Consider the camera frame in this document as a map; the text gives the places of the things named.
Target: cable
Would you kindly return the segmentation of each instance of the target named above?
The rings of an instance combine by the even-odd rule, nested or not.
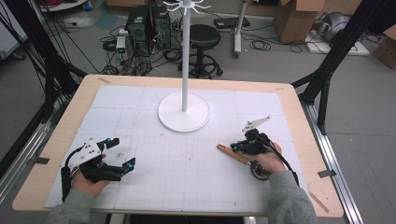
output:
[[[166,61],[170,63],[175,63],[182,57],[182,52],[180,49],[167,49],[163,51],[163,57]]]

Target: black metal pole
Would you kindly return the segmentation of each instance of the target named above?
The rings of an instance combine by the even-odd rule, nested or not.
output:
[[[320,67],[313,74],[291,83],[294,88],[308,83],[304,92],[299,94],[299,97],[301,101],[309,105],[312,105],[315,102],[315,98],[321,92],[318,112],[318,126],[322,134],[326,134],[326,109],[332,75],[334,74],[338,65],[340,65],[340,63],[347,56],[350,49],[355,45],[361,36],[361,33],[379,12],[379,9],[381,9],[381,7],[387,3],[387,1],[389,0],[361,1],[361,4],[356,9],[349,23],[346,25],[343,33],[341,33],[340,37],[336,40]]]

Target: stool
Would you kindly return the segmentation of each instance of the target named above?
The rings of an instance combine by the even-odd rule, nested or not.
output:
[[[189,63],[189,65],[193,66],[189,75],[195,77],[209,77],[209,79],[212,79],[211,74],[216,70],[216,74],[221,76],[223,71],[220,65],[214,58],[204,54],[204,50],[213,49],[220,42],[219,31],[209,25],[192,25],[190,28],[190,42],[191,47],[197,49],[197,53],[190,54],[190,57],[197,56],[197,60],[195,63]],[[210,63],[204,63],[204,58],[209,59]],[[209,66],[213,68],[207,71],[206,68]],[[182,63],[180,63],[177,68],[178,71],[181,71]]]

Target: white pole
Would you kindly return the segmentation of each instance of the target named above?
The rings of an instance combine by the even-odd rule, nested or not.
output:
[[[184,5],[189,5],[191,1],[184,1]],[[182,61],[182,105],[181,110],[187,111],[188,102],[188,91],[189,91],[189,58],[190,58],[190,21],[191,21],[191,10],[185,8],[186,15],[183,17],[183,61]]]

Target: floor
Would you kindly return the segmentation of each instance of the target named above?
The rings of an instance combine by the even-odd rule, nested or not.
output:
[[[102,49],[101,37],[126,22],[125,13],[107,11],[99,7],[88,13],[94,25],[74,29],[70,35],[92,64],[102,70],[106,65],[106,52]],[[192,23],[213,25],[217,16],[205,14],[193,16]],[[265,18],[248,18],[246,29],[270,25]],[[243,31],[255,35],[275,37],[273,26],[255,31]],[[84,56],[64,34],[64,44],[75,66],[97,73]],[[300,48],[275,43],[270,50],[249,47],[249,40],[242,41],[242,54],[238,59],[233,54],[233,33],[222,32],[221,42],[208,52],[221,65],[224,74],[214,79],[243,80],[258,82],[291,83],[315,71],[326,55],[308,53]],[[361,42],[370,52],[376,43]],[[153,65],[164,63],[161,59]],[[181,77],[177,65],[167,63],[153,69],[148,76]],[[365,223],[396,222],[396,72],[388,69],[373,56],[347,56],[336,70],[330,89],[326,118],[326,131],[331,141],[346,182]],[[40,82],[29,60],[8,59],[0,61],[0,159],[18,138],[37,109],[44,102]],[[31,167],[26,166],[23,174],[8,196],[0,202],[2,223],[44,223],[47,213],[16,212],[12,201],[18,193]],[[92,214],[91,223],[105,223],[104,214]],[[347,223],[344,217],[320,218],[318,223]]]

